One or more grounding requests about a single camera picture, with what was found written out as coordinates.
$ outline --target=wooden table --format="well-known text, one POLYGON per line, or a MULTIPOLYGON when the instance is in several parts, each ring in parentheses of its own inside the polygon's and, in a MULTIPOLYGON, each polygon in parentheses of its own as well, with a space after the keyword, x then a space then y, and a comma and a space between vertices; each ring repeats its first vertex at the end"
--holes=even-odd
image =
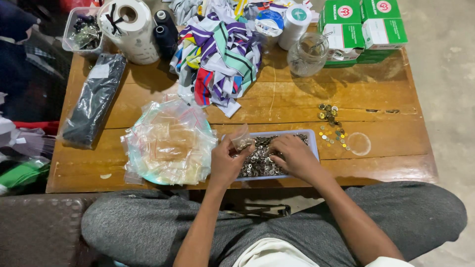
MULTIPOLYGON (((61 124, 76 105, 89 65, 74 55, 61 124)), ((79 150, 57 142, 46 192, 157 187, 149 182, 143 186, 124 183, 122 167, 127 156, 119 136, 139 118, 141 106, 161 99, 163 92, 176 90, 178 77, 168 69, 163 62, 147 66, 127 64, 123 86, 96 149, 79 150)), ((225 117, 215 106, 205 109, 211 127, 219 134, 230 133, 243 123, 249 124, 251 132, 312 129, 317 135, 321 164, 333 172, 340 185, 437 181, 437 168, 405 50, 380 64, 323 69, 313 77, 295 78, 290 75, 286 53, 276 47, 264 56, 257 76, 257 82, 238 99, 242 107, 232 118, 225 117), (320 103, 339 108, 337 119, 347 132, 368 136, 371 150, 366 155, 355 155, 339 143, 327 147, 327 142, 318 136, 320 126, 329 126, 317 117, 320 103)), ((206 186, 200 183, 184 188, 206 186)), ((231 188, 306 186, 309 185, 299 179, 288 178, 234 182, 231 188)))

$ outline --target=black thread spool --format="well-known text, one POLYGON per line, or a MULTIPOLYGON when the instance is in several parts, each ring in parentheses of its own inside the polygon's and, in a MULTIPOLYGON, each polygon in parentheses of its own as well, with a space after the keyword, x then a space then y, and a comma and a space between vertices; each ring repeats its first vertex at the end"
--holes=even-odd
POLYGON ((153 19, 155 20, 157 26, 165 25, 168 28, 168 31, 170 31, 171 35, 173 36, 175 42, 178 42, 178 30, 175 26, 175 23, 171 19, 170 13, 168 13, 168 11, 157 11, 157 13, 155 13, 155 16, 153 16, 153 19))
POLYGON ((155 27, 153 35, 155 36, 155 40, 157 41, 157 45, 160 49, 161 58, 171 59, 173 54, 175 54, 175 50, 177 49, 177 42, 171 35, 167 26, 160 25, 155 27))

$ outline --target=glass jar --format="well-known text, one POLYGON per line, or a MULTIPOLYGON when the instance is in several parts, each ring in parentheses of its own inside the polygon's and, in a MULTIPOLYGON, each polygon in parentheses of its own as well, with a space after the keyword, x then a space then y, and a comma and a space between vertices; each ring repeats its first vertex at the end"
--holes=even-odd
POLYGON ((319 72, 326 63, 328 40, 322 34, 307 32, 290 47, 287 63, 297 77, 308 77, 319 72))

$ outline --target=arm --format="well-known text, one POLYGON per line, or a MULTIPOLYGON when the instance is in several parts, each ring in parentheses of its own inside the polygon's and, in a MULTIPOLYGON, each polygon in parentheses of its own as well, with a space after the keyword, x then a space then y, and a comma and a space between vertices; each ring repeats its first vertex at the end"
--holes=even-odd
POLYGON ((292 135, 280 136, 272 141, 270 148, 281 152, 285 157, 284 161, 277 156, 271 156, 273 161, 318 190, 330 208, 350 250, 363 265, 380 256, 404 260, 386 233, 341 189, 300 138, 292 135))
POLYGON ((205 197, 186 237, 178 250, 174 267, 208 266, 214 228, 219 207, 226 189, 238 177, 244 160, 254 151, 252 145, 241 151, 236 158, 229 134, 213 149, 211 154, 211 177, 205 197))

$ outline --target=person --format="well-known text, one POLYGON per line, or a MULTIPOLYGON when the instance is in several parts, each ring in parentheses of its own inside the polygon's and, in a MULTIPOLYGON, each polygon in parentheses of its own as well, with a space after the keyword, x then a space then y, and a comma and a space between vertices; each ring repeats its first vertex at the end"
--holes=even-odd
POLYGON ((312 185, 324 202, 287 217, 243 218, 219 211, 254 146, 232 157, 226 137, 212 152, 201 204, 153 190, 98 199, 82 218, 86 242, 128 266, 404 267, 467 224, 454 194, 436 185, 395 181, 345 191, 293 135, 275 138, 271 156, 312 185))

